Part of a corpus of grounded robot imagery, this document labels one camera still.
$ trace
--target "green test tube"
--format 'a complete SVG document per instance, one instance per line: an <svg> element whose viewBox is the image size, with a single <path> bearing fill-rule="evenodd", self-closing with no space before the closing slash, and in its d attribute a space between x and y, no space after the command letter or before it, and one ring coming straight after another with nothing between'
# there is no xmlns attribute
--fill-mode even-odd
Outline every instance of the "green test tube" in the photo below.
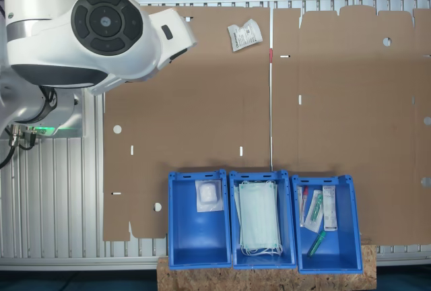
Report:
<svg viewBox="0 0 431 291"><path fill-rule="evenodd" d="M321 243L325 239L325 237L326 237L326 232L324 230L322 230L321 233L317 236L314 243L311 245L311 248L307 253L308 257L312 257L314 255L314 253L316 253L317 249L319 248L319 246L321 245Z"/></svg>
<svg viewBox="0 0 431 291"><path fill-rule="evenodd" d="M314 205L314 209L312 210L312 213L311 213L310 219L312 222L315 222L317 220L317 217L319 216L319 210L321 209L322 201L323 201L323 196L322 194L320 194L317 196L316 204Z"/></svg>

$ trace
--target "cardboard sheet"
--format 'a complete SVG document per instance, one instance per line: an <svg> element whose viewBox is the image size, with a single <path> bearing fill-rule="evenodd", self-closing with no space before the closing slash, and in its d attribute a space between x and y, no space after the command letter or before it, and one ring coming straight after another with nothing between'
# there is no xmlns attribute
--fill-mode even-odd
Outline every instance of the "cardboard sheet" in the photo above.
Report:
<svg viewBox="0 0 431 291"><path fill-rule="evenodd" d="M273 15L274 170L350 174L362 240L430 244L431 11L415 27L369 6L299 17Z"/></svg>
<svg viewBox="0 0 431 291"><path fill-rule="evenodd" d="M104 240L130 240L129 223L136 238L166 236L170 171L269 170L269 9L177 10L193 17L198 45L153 79L106 94ZM233 53L228 26L250 18L263 42Z"/></svg>

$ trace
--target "blue storage crate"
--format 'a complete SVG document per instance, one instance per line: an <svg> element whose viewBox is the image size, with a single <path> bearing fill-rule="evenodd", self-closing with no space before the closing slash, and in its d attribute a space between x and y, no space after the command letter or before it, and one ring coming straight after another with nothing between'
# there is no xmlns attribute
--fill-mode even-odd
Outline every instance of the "blue storage crate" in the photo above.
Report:
<svg viewBox="0 0 431 291"><path fill-rule="evenodd" d="M362 251L359 234L358 213L353 180L350 175L332 178L291 177L294 200L294 218L296 249L298 250L298 271L301 274L326 273L363 273ZM298 186L308 186L308 197L305 205L305 216L311 205L315 189L322 190L323 185L335 185L335 207L337 226L335 232L326 232L326 237L317 252L310 258L307 252L317 237L317 233L300 227Z"/></svg>
<svg viewBox="0 0 431 291"><path fill-rule="evenodd" d="M222 180L223 211L197 212L196 180ZM169 174L169 268L231 267L226 171Z"/></svg>
<svg viewBox="0 0 431 291"><path fill-rule="evenodd" d="M275 181L277 184L277 212L278 224L283 246L283 253L278 255L246 256L241 252L240 222L235 205L235 191L242 181ZM289 174L287 171L267 173L238 173L229 174L230 186L230 217L232 219L232 254L234 269L294 269L296 267L296 252L294 241L294 221L292 204L290 201Z"/></svg>

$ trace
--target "white surgical mask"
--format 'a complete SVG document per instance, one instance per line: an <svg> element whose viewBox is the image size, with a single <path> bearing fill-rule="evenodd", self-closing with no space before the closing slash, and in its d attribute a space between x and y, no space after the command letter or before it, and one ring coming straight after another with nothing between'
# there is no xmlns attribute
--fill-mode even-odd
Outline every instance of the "white surgical mask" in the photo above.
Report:
<svg viewBox="0 0 431 291"><path fill-rule="evenodd" d="M276 201L277 185L273 181L245 181L235 189L235 202L239 205L240 244L245 255L281 255Z"/></svg>

